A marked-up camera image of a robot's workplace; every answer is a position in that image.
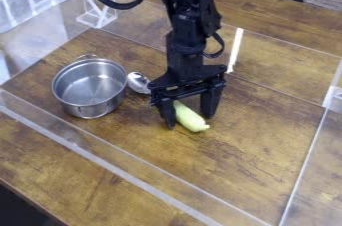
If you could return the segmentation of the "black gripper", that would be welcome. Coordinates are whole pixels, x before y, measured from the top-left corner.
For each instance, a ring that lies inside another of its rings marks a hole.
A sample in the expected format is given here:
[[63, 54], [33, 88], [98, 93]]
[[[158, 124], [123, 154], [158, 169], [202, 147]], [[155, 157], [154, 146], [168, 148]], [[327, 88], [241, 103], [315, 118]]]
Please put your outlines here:
[[175, 127], [176, 114], [174, 100], [200, 95], [200, 113], [206, 118], [215, 115], [222, 91], [226, 86], [225, 65], [203, 65], [192, 69], [188, 76], [179, 77], [175, 72], [166, 73], [148, 84], [151, 105], [158, 106], [160, 116], [170, 129]]

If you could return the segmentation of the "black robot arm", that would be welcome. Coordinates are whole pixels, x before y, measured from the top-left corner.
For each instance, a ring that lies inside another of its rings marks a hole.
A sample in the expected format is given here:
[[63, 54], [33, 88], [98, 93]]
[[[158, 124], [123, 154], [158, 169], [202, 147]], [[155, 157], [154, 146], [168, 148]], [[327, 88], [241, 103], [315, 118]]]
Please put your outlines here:
[[214, 0], [162, 0], [171, 23], [166, 36], [167, 70], [148, 83], [151, 105], [159, 109], [168, 127], [176, 123], [175, 101], [198, 95], [200, 113], [215, 115], [226, 86], [225, 65], [206, 65], [203, 59], [216, 58], [218, 52], [204, 52], [207, 39], [219, 39], [222, 16]]

